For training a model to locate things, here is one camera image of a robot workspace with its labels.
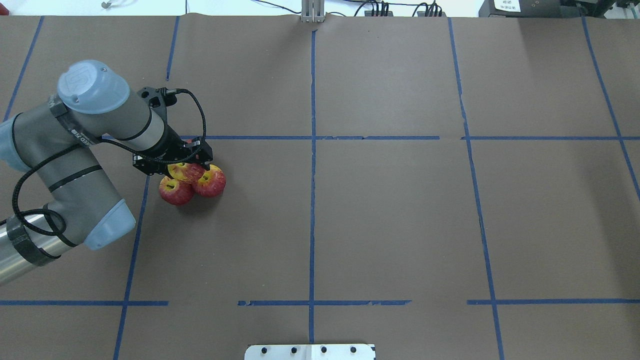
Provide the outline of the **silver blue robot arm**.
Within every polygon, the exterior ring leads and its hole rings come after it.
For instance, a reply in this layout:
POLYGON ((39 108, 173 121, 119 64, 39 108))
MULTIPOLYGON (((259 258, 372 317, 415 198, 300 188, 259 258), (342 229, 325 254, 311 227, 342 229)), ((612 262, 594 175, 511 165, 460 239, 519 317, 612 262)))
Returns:
POLYGON ((107 64, 85 59, 60 75, 41 105, 1 124, 1 160, 22 173, 1 222, 1 284, 45 267, 84 245, 99 250, 137 225, 91 151, 110 144, 132 155, 142 173, 169 174, 178 163, 208 166, 206 133, 181 139, 167 107, 184 88, 134 91, 107 64))

